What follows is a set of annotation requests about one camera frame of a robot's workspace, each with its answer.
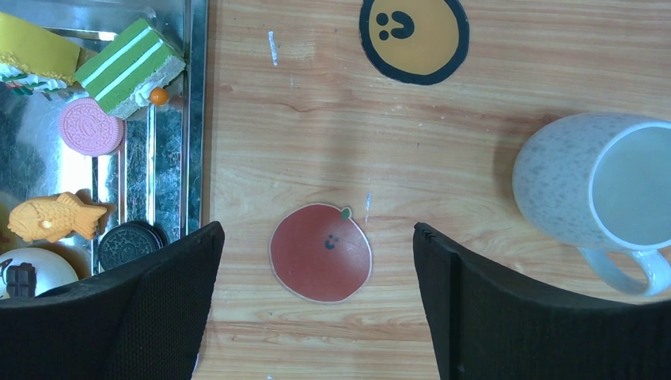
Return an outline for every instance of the cake slice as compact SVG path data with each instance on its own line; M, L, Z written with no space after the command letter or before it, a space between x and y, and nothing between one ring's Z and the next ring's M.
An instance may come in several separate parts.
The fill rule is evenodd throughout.
M0 12L0 80L15 93L55 93L74 83L79 45Z
M140 19L86 61L74 77L105 113L126 119L151 99L156 104L167 101L162 88L185 66L165 37Z

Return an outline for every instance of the yellow cake slice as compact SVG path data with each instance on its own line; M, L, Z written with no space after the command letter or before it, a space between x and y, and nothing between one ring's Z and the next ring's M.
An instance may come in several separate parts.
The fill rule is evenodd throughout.
M74 83L81 48L0 12L0 79L9 87L55 92Z

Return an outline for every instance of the wood surface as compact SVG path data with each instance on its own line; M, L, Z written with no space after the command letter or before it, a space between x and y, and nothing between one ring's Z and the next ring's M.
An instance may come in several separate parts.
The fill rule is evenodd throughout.
M222 221L226 246L195 378L438 378L418 221L557 287L671 295L617 294L521 217L510 185L524 141L562 116L671 118L671 3L468 0L468 58L430 87L370 64L361 4L210 0L206 219ZM293 296L268 262L276 225L313 202L352 207L373 250L370 281L336 306Z

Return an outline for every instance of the mug rim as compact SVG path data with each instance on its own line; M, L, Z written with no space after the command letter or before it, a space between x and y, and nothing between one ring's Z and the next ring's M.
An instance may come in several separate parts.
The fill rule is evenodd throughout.
M627 127L626 129L615 135L612 139L610 139L610 141L608 141L608 143L601 149L601 152L599 152L596 161L592 165L592 169L589 171L589 191L588 191L589 212L591 213L594 222L596 222L601 232L603 232L606 236L608 236L609 239L614 241L617 245L620 245L625 249L631 251L652 251L655 249L662 249L668 247L671 245L671 237L669 237L668 240L656 244L640 245L632 243L630 241L626 241L615 235L613 232L611 232L611 230L609 230L608 227L606 227L605 224L601 221L601 217L597 213L597 209L594 206L594 197L593 197L594 177L597 173L597 167L601 163L601 160L603 159L605 154L615 146L615 144L617 144L621 139L625 138L626 136L647 128L664 128L671 130L671 123L665 120L647 120L642 123L637 123L636 125Z

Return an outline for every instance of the orange berry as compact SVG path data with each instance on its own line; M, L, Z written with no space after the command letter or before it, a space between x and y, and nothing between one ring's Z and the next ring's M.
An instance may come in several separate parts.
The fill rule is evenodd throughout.
M170 99L170 95L164 89L153 89L151 90L149 99L155 105L164 105Z

